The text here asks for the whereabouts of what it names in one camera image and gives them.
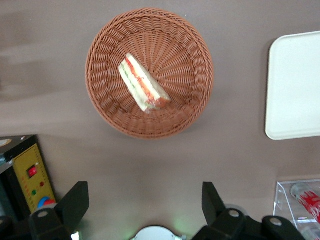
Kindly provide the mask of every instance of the white bread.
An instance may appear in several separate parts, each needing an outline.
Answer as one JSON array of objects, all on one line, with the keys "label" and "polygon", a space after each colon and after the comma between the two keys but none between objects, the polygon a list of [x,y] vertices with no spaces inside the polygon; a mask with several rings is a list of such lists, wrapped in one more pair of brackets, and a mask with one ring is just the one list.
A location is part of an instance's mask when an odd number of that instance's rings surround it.
[{"label": "white bread", "polygon": [[126,55],[118,69],[142,111],[162,108],[170,102],[168,94],[130,53]]}]

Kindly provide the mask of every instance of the metal screw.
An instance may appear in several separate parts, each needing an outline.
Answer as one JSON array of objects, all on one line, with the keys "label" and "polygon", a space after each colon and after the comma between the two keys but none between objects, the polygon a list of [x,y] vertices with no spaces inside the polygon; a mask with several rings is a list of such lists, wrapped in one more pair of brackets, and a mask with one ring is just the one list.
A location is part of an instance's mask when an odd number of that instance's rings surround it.
[{"label": "metal screw", "polygon": [[238,218],[240,214],[236,210],[230,210],[229,214],[231,217]]},{"label": "metal screw", "polygon": [[48,212],[47,211],[42,211],[42,212],[40,212],[39,214],[38,214],[38,218],[43,218],[43,217],[45,217],[45,216],[47,216],[48,215]]},{"label": "metal screw", "polygon": [[270,218],[270,222],[275,226],[278,226],[278,227],[282,226],[282,222],[278,218],[275,218],[275,217]]}]

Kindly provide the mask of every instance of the round wicker basket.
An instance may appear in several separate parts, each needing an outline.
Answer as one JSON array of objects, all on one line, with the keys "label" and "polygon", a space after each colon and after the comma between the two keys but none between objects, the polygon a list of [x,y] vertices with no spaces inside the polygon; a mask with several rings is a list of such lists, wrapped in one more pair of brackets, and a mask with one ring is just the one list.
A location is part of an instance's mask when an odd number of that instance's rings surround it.
[{"label": "round wicker basket", "polygon": [[[131,53],[168,93],[171,102],[140,110],[118,71]],[[118,15],[95,37],[86,60],[93,105],[114,128],[140,139],[159,139],[191,126],[209,101],[214,67],[208,47],[186,20],[156,8]]]}]

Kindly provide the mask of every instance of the red button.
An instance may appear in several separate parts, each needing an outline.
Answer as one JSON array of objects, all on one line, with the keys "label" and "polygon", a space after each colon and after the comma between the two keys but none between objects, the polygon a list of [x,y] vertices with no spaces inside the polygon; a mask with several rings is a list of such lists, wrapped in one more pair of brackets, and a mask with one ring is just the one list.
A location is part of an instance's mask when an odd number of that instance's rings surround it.
[{"label": "red button", "polygon": [[28,175],[29,175],[29,178],[32,178],[34,175],[36,175],[38,173],[37,169],[35,166],[29,168],[28,170]]},{"label": "red button", "polygon": [[56,201],[55,200],[52,200],[52,199],[48,199],[47,201],[45,201],[44,202],[44,206],[46,206],[46,205],[50,205],[50,204],[55,204],[56,203]]}]

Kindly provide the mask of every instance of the white tray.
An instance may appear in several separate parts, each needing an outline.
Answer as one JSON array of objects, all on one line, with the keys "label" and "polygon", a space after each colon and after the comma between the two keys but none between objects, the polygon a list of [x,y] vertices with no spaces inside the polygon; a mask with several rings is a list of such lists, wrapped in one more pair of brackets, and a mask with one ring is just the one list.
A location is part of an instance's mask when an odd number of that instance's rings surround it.
[{"label": "white tray", "polygon": [[265,133],[272,140],[320,136],[320,31],[272,44]]}]

